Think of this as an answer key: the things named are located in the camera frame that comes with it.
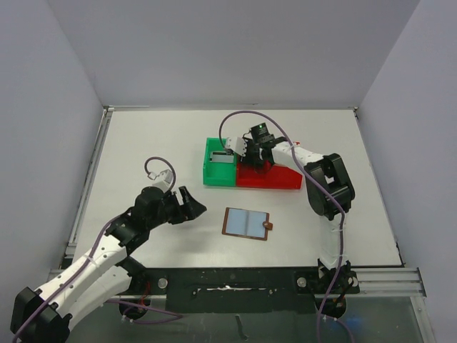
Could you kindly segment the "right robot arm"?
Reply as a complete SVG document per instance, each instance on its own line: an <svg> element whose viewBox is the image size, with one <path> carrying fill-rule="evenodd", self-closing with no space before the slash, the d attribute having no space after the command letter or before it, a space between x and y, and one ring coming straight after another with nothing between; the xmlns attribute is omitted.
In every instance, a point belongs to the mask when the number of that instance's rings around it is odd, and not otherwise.
<svg viewBox="0 0 457 343"><path fill-rule="evenodd" d="M348 261L344 247L346 214L355 199L346 166L339 154L319 154L292 142L286 133L274 136L265 123L249 129L244 139L241 161L251 166L282 166L303 174L308 202L321 218L318 274L320 288L334 292L343 284L341 267Z"/></svg>

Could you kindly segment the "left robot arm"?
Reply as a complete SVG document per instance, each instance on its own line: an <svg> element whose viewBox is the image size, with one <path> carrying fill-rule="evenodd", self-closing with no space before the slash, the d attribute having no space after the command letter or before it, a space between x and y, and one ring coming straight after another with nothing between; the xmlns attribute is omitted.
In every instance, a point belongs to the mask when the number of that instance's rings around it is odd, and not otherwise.
<svg viewBox="0 0 457 343"><path fill-rule="evenodd" d="M186 187L173 191L146 187L134 205L108 221L93 246L62 273L37 289L26 287L14 300L10 330L14 342L65 342L76 315L71 308L85 292L101 287L107 297L145 285L145 267L131 255L162 224L192 221L207 208Z"/></svg>

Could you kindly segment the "brown leather card holder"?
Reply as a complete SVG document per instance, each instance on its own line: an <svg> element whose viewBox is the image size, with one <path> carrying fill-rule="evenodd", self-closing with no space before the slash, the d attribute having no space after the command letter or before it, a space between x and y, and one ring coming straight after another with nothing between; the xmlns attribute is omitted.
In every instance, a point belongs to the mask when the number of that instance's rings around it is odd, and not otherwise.
<svg viewBox="0 0 457 343"><path fill-rule="evenodd" d="M226 236L266 241L273 229L270 214L226 207L221 233Z"/></svg>

